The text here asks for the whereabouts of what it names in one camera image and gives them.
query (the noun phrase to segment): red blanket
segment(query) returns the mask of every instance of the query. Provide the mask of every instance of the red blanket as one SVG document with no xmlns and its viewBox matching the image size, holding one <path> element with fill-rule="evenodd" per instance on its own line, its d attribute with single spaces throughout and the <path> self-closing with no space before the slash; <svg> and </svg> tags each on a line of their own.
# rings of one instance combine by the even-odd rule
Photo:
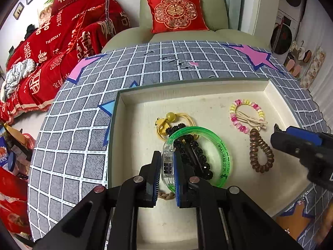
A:
<svg viewBox="0 0 333 250">
<path fill-rule="evenodd" d="M 129 20 L 115 0 L 110 0 L 112 34 L 129 28 Z M 31 58 L 38 66 L 0 102 L 0 119 L 11 124 L 21 112 L 48 110 L 64 80 L 82 57 L 101 52 L 111 39 L 106 28 L 105 0 L 78 0 L 61 10 L 22 42 L 8 62 Z"/>
</svg>

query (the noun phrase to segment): pink star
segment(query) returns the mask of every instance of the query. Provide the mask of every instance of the pink star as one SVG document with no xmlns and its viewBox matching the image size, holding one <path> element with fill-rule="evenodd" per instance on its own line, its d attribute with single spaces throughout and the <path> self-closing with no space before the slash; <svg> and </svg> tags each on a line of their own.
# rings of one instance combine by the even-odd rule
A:
<svg viewBox="0 0 333 250">
<path fill-rule="evenodd" d="M 236 51 L 240 51 L 243 54 L 247 56 L 250 63 L 253 65 L 253 69 L 256 71 L 258 68 L 260 68 L 263 65 L 266 65 L 270 67 L 271 69 L 280 71 L 276 66 L 274 66 L 270 61 L 270 55 L 271 53 L 267 53 L 265 51 L 256 51 L 252 49 L 250 46 L 247 45 L 240 45 L 240 46 L 234 46 L 234 45 L 224 45 L 231 49 L 234 49 Z"/>
</svg>

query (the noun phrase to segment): gray tablecloth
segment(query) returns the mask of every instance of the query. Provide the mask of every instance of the gray tablecloth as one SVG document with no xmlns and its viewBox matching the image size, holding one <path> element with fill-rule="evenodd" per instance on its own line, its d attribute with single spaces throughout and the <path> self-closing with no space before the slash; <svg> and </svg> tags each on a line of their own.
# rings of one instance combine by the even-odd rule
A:
<svg viewBox="0 0 333 250">
<path fill-rule="evenodd" d="M 87 66 L 78 84 L 66 81 L 45 117 L 34 149 L 28 199 L 33 238 L 43 237 L 94 186 L 107 186 L 108 146 L 103 142 L 110 116 L 98 106 L 133 84 L 208 77 L 270 78 L 305 129 L 330 131 L 308 91 L 276 59 L 269 61 L 283 73 L 267 66 L 255 71 L 245 54 L 216 41 L 173 41 L 113 51 Z M 315 185 L 305 193 L 304 213 L 315 221 L 299 237 L 304 248 L 314 247 L 312 238 L 331 197 L 332 193 Z"/>
</svg>

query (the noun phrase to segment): blue lid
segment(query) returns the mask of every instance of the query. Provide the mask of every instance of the blue lid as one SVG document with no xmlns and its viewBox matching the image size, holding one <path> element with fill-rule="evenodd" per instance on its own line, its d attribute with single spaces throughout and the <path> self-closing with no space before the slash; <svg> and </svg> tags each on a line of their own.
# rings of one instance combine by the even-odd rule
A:
<svg viewBox="0 0 333 250">
<path fill-rule="evenodd" d="M 13 172 L 14 171 L 14 167 L 15 167 L 15 163 L 16 163 L 16 155 L 14 152 L 11 152 L 8 155 L 8 171 Z"/>
</svg>

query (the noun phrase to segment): green leather armchair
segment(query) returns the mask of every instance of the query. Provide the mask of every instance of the green leather armchair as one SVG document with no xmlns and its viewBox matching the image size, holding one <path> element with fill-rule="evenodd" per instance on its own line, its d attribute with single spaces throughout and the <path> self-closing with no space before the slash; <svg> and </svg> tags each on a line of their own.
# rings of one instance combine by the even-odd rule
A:
<svg viewBox="0 0 333 250">
<path fill-rule="evenodd" d="M 103 48 L 105 51 L 135 46 L 148 42 L 171 40 L 208 40 L 246 44 L 268 48 L 260 39 L 250 34 L 228 29 L 228 16 L 224 0 L 200 0 L 204 21 L 208 31 L 176 31 L 151 33 L 153 18 L 147 0 L 140 0 L 140 26 L 130 28 L 115 35 Z"/>
</svg>

